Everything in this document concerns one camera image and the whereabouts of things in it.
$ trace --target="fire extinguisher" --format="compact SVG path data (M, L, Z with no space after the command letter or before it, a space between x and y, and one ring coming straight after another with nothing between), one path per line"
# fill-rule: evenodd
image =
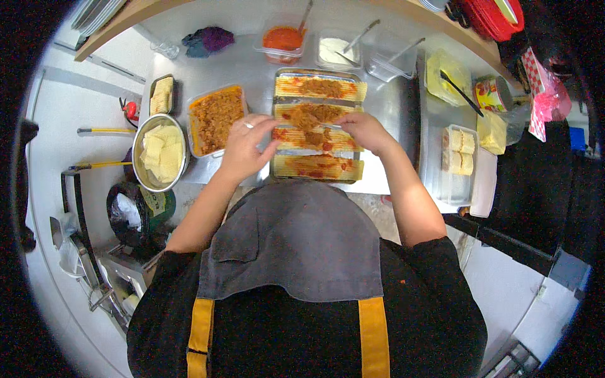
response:
M120 108L122 109L124 118L126 118L128 123L130 123L135 129L138 129L139 127L132 123L132 121L139 121L139 109L137 108L137 104L133 101L126 102L126 99L122 101L122 98L120 97Z

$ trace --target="tomato can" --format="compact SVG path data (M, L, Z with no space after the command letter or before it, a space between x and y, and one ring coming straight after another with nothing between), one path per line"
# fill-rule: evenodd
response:
M511 91L502 76L477 82L474 95L483 109L495 112L507 112L512 109Z

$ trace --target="yellow apron strap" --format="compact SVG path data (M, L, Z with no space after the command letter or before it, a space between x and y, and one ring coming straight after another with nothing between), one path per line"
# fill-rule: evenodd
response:
M187 376L189 378L207 378L206 362L208 349L212 345L212 320L214 301L197 298L193 304L191 316L191 334L187 352Z
M387 317L382 297L364 299L359 304L362 378L390 377ZM197 298L191 317L191 334L187 352L187 376L207 378L206 362L212 344L214 301Z
M384 313L382 297L364 299L358 303L361 377L390 377L387 317Z

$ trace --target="black shirt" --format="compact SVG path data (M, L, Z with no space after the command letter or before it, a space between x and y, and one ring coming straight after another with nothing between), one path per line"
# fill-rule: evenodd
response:
M186 377L201 253L167 252L127 335L135 377ZM487 329L448 238L381 240L391 377L470 377ZM274 285L215 302L212 377L360 377L356 301L303 302Z

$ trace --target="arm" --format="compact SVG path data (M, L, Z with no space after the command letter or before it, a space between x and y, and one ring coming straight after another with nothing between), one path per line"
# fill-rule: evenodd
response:
M415 246L447 236L443 217L420 182L408 155L381 123L367 113L350 113L335 123L381 159L401 242Z
M254 127L249 129L245 123ZM237 186L246 177L258 172L275 155L279 142L269 143L262 153L256 145L278 124L273 118L260 114L251 114L233 124L221 167L172 232L166 250L177 253L201 252L210 246Z

